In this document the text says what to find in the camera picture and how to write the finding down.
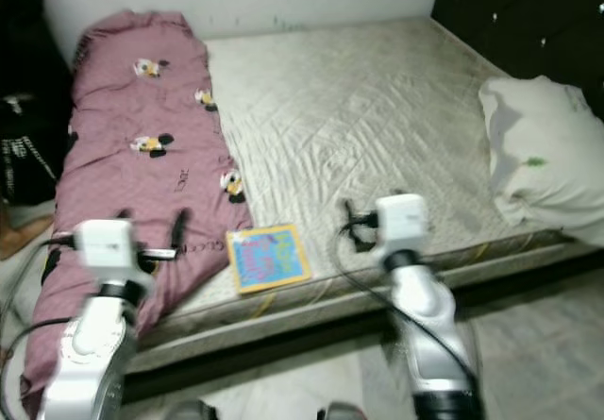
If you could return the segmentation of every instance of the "pink comforter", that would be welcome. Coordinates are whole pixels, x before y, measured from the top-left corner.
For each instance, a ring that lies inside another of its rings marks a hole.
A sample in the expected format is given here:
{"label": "pink comforter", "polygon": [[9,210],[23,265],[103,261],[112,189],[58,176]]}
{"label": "pink comforter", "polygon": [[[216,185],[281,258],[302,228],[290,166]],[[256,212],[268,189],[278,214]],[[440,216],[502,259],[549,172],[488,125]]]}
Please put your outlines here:
{"label": "pink comforter", "polygon": [[[177,213],[193,213],[187,251],[160,267],[157,290],[140,309],[144,334],[227,266],[225,233],[252,222],[211,103],[206,47],[180,14],[111,16],[86,32],[78,50],[71,121],[77,140],[57,190],[55,234],[129,209],[138,240],[165,248]],[[62,249],[34,322],[77,315],[94,291],[77,254]],[[32,418],[63,329],[44,328],[29,338],[22,395]]]}

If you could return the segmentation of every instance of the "colorful book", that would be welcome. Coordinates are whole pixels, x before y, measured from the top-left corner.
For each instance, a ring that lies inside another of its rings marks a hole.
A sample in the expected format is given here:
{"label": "colorful book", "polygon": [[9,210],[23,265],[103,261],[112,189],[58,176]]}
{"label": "colorful book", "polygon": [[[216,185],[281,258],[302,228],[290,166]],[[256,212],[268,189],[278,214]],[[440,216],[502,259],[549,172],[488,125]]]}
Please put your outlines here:
{"label": "colorful book", "polygon": [[248,294],[310,278],[309,263],[294,225],[226,234],[239,293]]}

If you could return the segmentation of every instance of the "tiled floor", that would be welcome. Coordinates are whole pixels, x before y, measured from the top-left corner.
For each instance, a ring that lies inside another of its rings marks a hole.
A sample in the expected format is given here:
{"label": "tiled floor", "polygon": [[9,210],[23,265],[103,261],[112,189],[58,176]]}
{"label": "tiled floor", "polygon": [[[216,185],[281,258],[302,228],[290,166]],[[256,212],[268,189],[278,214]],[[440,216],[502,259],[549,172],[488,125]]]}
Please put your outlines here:
{"label": "tiled floor", "polygon": [[[603,314],[604,270],[474,311],[489,418],[604,418]],[[122,418],[161,418],[167,406],[202,397],[226,420],[314,419],[334,399],[370,419],[411,419],[395,350],[366,336],[128,405]]]}

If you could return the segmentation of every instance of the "green mark on pillow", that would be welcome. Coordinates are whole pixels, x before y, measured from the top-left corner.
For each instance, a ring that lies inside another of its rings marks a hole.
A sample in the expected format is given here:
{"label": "green mark on pillow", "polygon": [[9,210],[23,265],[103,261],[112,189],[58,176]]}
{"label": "green mark on pillow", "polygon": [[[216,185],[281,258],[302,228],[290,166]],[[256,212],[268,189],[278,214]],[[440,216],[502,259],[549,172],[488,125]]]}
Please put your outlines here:
{"label": "green mark on pillow", "polygon": [[547,161],[543,158],[528,158],[525,165],[528,167],[543,167],[547,164]]}

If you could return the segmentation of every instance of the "bed frame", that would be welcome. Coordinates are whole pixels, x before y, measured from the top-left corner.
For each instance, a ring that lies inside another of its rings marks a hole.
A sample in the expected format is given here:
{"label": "bed frame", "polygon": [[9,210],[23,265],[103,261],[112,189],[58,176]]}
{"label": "bed frame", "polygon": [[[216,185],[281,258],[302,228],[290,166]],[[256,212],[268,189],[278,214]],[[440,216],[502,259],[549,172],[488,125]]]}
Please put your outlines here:
{"label": "bed frame", "polygon": [[511,76],[582,88],[604,119],[604,0],[436,0],[432,17]]}

